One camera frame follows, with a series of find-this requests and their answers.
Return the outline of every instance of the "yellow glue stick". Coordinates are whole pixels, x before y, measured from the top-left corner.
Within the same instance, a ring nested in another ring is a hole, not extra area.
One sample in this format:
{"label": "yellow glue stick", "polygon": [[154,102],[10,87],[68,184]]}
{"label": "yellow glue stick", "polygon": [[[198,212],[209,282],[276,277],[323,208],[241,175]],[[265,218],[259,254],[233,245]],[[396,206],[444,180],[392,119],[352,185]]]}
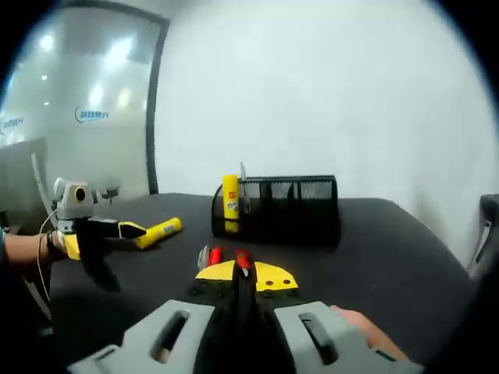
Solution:
{"label": "yellow glue stick", "polygon": [[[224,204],[224,218],[237,220],[239,219],[239,196],[237,175],[224,175],[221,183]],[[237,222],[225,222],[225,230],[229,232],[237,232],[239,224]]]}
{"label": "yellow glue stick", "polygon": [[182,223],[180,222],[180,219],[172,218],[162,224],[157,224],[152,228],[148,228],[145,235],[135,239],[135,243],[139,246],[139,248],[145,249],[156,241],[166,238],[180,230],[182,230]]}

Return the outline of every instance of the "black table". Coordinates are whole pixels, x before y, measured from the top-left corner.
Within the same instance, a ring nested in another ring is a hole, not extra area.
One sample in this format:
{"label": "black table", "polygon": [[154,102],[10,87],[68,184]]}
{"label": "black table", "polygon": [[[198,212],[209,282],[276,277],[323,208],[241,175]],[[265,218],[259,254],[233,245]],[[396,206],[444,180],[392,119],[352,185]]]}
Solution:
{"label": "black table", "polygon": [[[467,273],[431,231],[382,199],[340,199],[342,240],[331,249],[250,245],[255,260],[291,272],[302,295],[363,312],[414,361],[426,364],[459,324],[473,293]],[[145,196],[100,208],[101,217],[145,227],[179,217],[183,232],[149,252],[112,252],[105,262],[120,291],[105,291],[77,261],[54,264],[51,309],[66,363],[107,344],[171,298],[197,273],[212,238],[211,198]]]}

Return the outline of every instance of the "blue logo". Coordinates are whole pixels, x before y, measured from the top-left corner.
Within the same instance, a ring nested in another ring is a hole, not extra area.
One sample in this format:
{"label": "blue logo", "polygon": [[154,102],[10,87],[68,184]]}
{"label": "blue logo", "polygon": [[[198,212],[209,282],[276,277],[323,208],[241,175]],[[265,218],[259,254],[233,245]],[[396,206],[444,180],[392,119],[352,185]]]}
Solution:
{"label": "blue logo", "polygon": [[75,119],[79,123],[98,121],[99,119],[108,119],[108,118],[109,118],[108,111],[88,111],[86,109],[82,109],[81,107],[77,107],[75,109]]}
{"label": "blue logo", "polygon": [[23,117],[9,119],[8,121],[0,120],[0,134],[5,135],[5,133],[10,129],[14,129],[17,126],[22,125],[23,122]]}

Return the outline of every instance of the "black mesh pen holder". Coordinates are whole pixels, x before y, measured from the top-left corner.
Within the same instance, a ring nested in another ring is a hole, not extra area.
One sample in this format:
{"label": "black mesh pen holder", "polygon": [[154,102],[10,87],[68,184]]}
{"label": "black mesh pen holder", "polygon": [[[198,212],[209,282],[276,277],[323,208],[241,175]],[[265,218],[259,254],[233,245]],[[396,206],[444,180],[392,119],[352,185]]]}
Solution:
{"label": "black mesh pen holder", "polygon": [[211,204],[214,237],[279,245],[337,246],[341,237],[336,178],[238,180],[239,218],[224,217],[220,186]]}

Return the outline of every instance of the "cable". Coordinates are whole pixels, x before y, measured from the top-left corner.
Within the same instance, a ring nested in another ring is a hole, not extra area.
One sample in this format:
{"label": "cable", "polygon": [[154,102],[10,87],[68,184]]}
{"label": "cable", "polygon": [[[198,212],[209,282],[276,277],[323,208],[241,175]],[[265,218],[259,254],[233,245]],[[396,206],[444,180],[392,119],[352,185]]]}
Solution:
{"label": "cable", "polygon": [[47,222],[51,219],[51,217],[57,212],[58,208],[56,208],[52,213],[50,213],[47,217],[47,219],[44,221],[43,224],[41,224],[40,227],[40,232],[38,233],[39,239],[38,239],[38,251],[37,251],[37,265],[38,265],[38,273],[40,273],[40,279],[41,279],[41,285],[44,288],[45,291],[45,296],[47,297],[48,302],[50,302],[50,297],[48,296],[47,288],[45,287],[45,281],[44,281],[44,275],[41,272],[41,266],[40,266],[40,251],[41,251],[41,239],[43,238],[41,236],[42,231],[44,230],[45,225]]}

